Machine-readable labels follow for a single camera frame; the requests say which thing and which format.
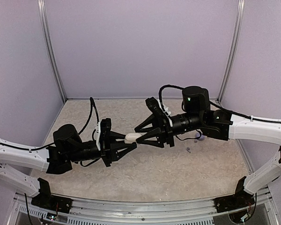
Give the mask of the white earbud charging case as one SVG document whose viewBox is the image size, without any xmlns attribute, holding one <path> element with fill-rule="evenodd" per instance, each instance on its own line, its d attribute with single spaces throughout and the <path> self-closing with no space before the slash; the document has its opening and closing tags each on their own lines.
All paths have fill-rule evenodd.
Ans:
<svg viewBox="0 0 281 225">
<path fill-rule="evenodd" d="M 132 144 L 132 143 L 135 143 L 136 140 L 138 138 L 140 138 L 142 136 L 141 133 L 128 133 L 125 135 L 125 139 L 124 139 L 124 142 L 126 144 Z"/>
</svg>

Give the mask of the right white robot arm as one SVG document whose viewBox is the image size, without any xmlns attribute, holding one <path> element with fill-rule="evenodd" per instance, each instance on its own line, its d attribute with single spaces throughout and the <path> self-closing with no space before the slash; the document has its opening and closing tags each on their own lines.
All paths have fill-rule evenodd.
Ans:
<svg viewBox="0 0 281 225">
<path fill-rule="evenodd" d="M 281 120 L 247 116 L 218 107 L 211 110 L 208 90 L 199 86 L 179 87 L 182 91 L 183 114 L 172 116 L 164 107 L 162 91 L 158 99 L 146 99 L 151 115 L 134 130 L 138 144 L 163 148 L 174 146 L 174 137 L 193 130 L 218 140 L 253 140 L 279 145 L 279 151 L 253 174 L 242 178 L 230 198 L 234 208 L 245 204 L 249 196 L 281 176 Z"/>
</svg>

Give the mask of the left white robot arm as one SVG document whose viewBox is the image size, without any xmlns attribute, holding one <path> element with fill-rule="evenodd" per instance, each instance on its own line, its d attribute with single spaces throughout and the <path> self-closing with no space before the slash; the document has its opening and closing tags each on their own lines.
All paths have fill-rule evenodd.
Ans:
<svg viewBox="0 0 281 225">
<path fill-rule="evenodd" d="M 72 124 L 60 127 L 54 132 L 53 138 L 53 144 L 43 147 L 21 145 L 0 138 L 0 181 L 29 197 L 37 197 L 48 209 L 56 204 L 49 183 L 18 171 L 15 165 L 60 175 L 72 170 L 73 163 L 83 161 L 101 159 L 108 167 L 137 147 L 136 142 L 127 143 L 125 135 L 109 129 L 99 131 L 96 140 L 83 142 Z"/>
</svg>

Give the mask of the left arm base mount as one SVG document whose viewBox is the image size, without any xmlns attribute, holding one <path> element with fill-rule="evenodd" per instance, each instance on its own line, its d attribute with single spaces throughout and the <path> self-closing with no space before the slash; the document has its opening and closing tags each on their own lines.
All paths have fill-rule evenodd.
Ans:
<svg viewBox="0 0 281 225">
<path fill-rule="evenodd" d="M 31 204 L 43 209 L 69 214 L 73 200 L 67 197 L 53 195 L 49 182 L 38 178 L 38 194 L 31 199 Z"/>
</svg>

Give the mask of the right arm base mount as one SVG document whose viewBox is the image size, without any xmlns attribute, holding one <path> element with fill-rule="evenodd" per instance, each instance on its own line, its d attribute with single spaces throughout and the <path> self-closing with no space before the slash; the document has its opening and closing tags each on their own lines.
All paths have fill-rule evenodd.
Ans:
<svg viewBox="0 0 281 225">
<path fill-rule="evenodd" d="M 249 194 L 244 190 L 245 179 L 246 176 L 238 181 L 234 194 L 214 199 L 214 205 L 217 213 L 236 210 L 255 204 L 256 200 L 254 195 Z"/>
</svg>

